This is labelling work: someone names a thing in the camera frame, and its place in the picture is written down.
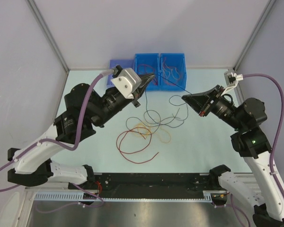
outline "blue plastic container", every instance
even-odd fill
[[[155,79],[150,82],[146,90],[159,91],[160,90],[160,59],[158,53],[137,53],[134,60],[134,71],[138,75],[147,73],[154,73]]]
[[[112,59],[112,60],[110,60],[109,68],[111,69],[111,68],[115,67],[116,65],[120,65],[123,69],[125,69],[125,68],[134,69],[133,63],[134,63],[133,59]],[[113,78],[113,75],[108,76],[107,84],[106,84],[107,88],[114,87],[114,84],[110,81],[112,78]]]
[[[187,75],[183,53],[162,53],[160,71],[161,91],[184,91]]]

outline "wall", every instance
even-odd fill
[[[188,67],[231,68],[268,0],[35,0],[70,69],[140,52],[183,52]]]
[[[0,167],[10,147],[23,148],[49,127],[65,79],[26,2],[0,1]],[[3,171],[0,189],[10,185]],[[23,189],[0,193],[0,211]]]
[[[284,0],[277,1],[267,22],[239,68],[239,73],[266,73],[273,76],[284,91]],[[265,102],[268,120],[261,126],[273,143],[280,117],[280,95],[268,79],[248,78],[241,82],[244,98]],[[284,180],[284,121],[276,147],[275,162]]]

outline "shiny metal surface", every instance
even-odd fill
[[[56,209],[69,202],[35,201],[28,227],[236,227],[231,208],[209,203],[108,202],[100,208],[68,206],[41,214],[35,210]]]

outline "blue tray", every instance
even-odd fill
[[[125,69],[125,68],[134,69],[133,63],[134,63],[133,59],[112,59],[112,60],[110,60],[109,68],[111,69],[111,68],[115,67],[116,65],[120,65],[123,69]],[[108,76],[107,84],[106,84],[107,88],[114,87],[114,84],[110,81],[112,78],[113,78],[113,75]]]
[[[134,60],[134,71],[138,75],[154,73],[155,79],[150,82],[146,90],[160,90],[160,59],[158,53],[137,53]]]
[[[160,67],[161,91],[184,91],[187,78],[184,54],[162,53]]]

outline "white table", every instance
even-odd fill
[[[199,93],[207,91],[217,84],[226,86],[223,75],[225,71],[187,70],[186,89],[191,93]],[[99,73],[98,70],[70,71],[63,96],[79,83],[90,84]],[[106,82],[106,78],[102,79],[95,87],[100,95],[103,95],[106,90]],[[162,118],[175,114],[178,107],[172,106],[168,102],[169,98],[175,94],[184,95],[187,93],[148,92],[148,109],[158,111]],[[234,98],[235,105],[238,105],[234,92],[230,94]],[[211,168],[221,164],[227,165],[236,173],[251,172],[231,146],[230,136],[235,133],[233,128],[213,114],[202,118],[190,107],[189,117],[181,127],[171,129],[163,126],[171,134],[170,143],[162,143],[158,135],[154,134],[151,144],[145,151],[127,155],[133,161],[142,162],[159,152],[151,162],[140,165],[128,162],[117,150],[116,138],[126,130],[125,120],[128,117],[137,116],[143,119],[145,95],[139,99],[139,102],[141,103],[139,108],[129,104],[123,111],[108,121],[104,128],[94,127],[97,133],[82,141],[76,151],[61,151],[53,157],[53,160],[69,165],[88,164],[98,173],[208,173]],[[180,104],[182,102],[180,98],[173,99],[173,103]],[[186,107],[183,105],[180,108],[178,116],[183,118],[186,116]],[[65,110],[63,98],[58,115]],[[137,123],[135,120],[130,121],[131,126]],[[168,138],[163,131],[159,130],[159,132],[163,138]],[[122,149],[132,152],[143,148],[147,143],[148,140],[130,134],[125,138]]]

